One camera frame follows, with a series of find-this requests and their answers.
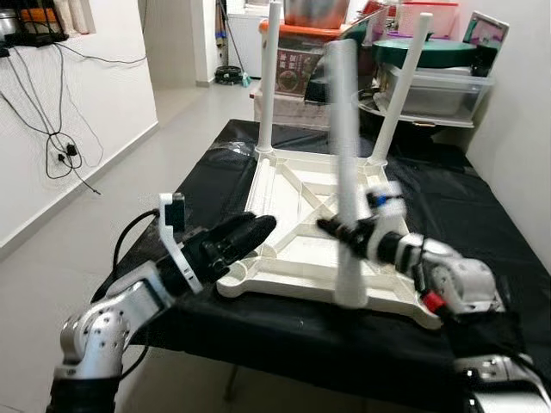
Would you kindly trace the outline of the black wok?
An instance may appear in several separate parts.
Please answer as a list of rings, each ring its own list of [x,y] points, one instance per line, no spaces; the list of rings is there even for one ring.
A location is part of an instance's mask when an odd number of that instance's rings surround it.
[[[379,105],[375,102],[375,96],[380,95],[381,90],[376,87],[362,88],[357,93],[359,109],[362,111],[362,117],[371,122],[381,125],[386,118],[386,110],[379,109]]]

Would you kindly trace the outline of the black tablecloth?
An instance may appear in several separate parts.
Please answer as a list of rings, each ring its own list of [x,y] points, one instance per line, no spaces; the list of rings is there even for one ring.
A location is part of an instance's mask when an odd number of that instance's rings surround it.
[[[518,314],[528,354],[547,372],[551,276],[491,186],[461,149],[428,133],[398,130],[388,175],[409,194],[409,225],[484,261]],[[248,293],[206,291],[153,320],[141,345],[283,375],[350,396],[406,408],[460,413],[463,385],[452,374],[442,333],[378,311]]]

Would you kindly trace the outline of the framed picture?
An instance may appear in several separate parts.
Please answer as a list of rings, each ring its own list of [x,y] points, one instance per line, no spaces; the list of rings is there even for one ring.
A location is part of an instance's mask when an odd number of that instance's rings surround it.
[[[493,63],[503,47],[508,30],[509,25],[496,17],[485,15],[479,11],[472,12],[471,20],[468,21],[463,35],[463,43],[475,47],[471,66],[472,76],[488,77],[491,75]]]

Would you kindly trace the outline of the green pot lid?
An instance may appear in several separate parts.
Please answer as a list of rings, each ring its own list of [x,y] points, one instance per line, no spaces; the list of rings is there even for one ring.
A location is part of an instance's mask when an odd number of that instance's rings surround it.
[[[381,64],[403,67],[406,54],[411,50],[413,38],[392,38],[375,40],[371,43],[371,54]],[[443,70],[443,68],[472,66],[477,47],[460,40],[429,38],[424,41],[418,55],[418,68]]]

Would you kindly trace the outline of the steel cooking pot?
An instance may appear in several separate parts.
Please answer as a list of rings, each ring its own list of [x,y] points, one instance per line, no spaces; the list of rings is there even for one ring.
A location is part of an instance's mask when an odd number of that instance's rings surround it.
[[[282,0],[283,22],[335,30],[345,23],[350,0]]]

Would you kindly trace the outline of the mop with teal head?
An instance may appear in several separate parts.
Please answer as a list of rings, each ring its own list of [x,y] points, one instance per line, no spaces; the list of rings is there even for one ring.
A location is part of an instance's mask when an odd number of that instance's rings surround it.
[[[240,86],[247,88],[251,86],[251,75],[249,75],[248,72],[245,71],[245,67],[243,66],[243,59],[241,58],[241,55],[240,55],[240,48],[237,45],[235,36],[233,36],[232,25],[229,22],[227,0],[218,0],[217,4],[218,4],[218,8],[220,8],[221,20],[223,21],[225,38],[227,40],[227,48],[229,51],[232,51],[232,55],[236,56],[237,58],[236,65],[227,64],[227,66],[232,68],[233,67],[237,68],[237,74],[238,74],[237,83],[239,83]]]

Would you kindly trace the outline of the white chest freezer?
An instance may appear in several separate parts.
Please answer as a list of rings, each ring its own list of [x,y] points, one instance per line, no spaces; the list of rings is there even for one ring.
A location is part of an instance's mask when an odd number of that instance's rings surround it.
[[[263,33],[259,25],[267,16],[257,13],[228,13],[231,39],[228,42],[228,64],[237,66],[252,78],[263,75]]]

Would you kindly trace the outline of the white plastic table top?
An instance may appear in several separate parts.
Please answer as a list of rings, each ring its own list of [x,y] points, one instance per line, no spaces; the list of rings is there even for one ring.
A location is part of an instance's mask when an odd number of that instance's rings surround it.
[[[278,225],[255,256],[235,262],[216,281],[216,290],[224,298],[263,293],[336,304],[338,242],[316,225],[336,213],[336,157],[289,150],[264,157],[272,157],[278,170],[272,201]],[[393,265],[362,261],[362,277],[366,308],[408,317],[427,330],[441,327],[418,299],[413,280]]]

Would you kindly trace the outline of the clear plastic storage container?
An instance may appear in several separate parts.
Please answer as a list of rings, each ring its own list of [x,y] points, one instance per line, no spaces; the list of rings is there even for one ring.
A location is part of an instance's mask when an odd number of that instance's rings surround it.
[[[495,85],[495,79],[465,76],[461,68],[420,68],[414,71],[400,118],[428,125],[472,127],[474,114]]]

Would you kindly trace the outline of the shiny black bag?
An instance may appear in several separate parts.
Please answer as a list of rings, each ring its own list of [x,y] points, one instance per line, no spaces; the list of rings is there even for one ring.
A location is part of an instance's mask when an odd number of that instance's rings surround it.
[[[363,19],[350,25],[342,31],[336,40],[352,39],[356,43],[356,74],[357,88],[366,89],[373,86],[375,67],[371,45],[375,40],[373,21],[363,17]],[[314,71],[308,83],[306,84],[306,100],[314,102],[316,105],[326,105],[328,102],[328,43],[320,48],[319,62],[315,65]]]

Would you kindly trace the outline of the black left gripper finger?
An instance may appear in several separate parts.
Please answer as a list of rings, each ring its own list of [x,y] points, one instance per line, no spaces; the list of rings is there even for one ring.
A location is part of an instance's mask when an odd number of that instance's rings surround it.
[[[223,252],[251,252],[275,231],[278,220],[272,215],[240,213],[218,225],[218,248]]]
[[[229,268],[249,256],[255,256],[258,245],[217,243],[215,245],[215,272],[227,273]]]

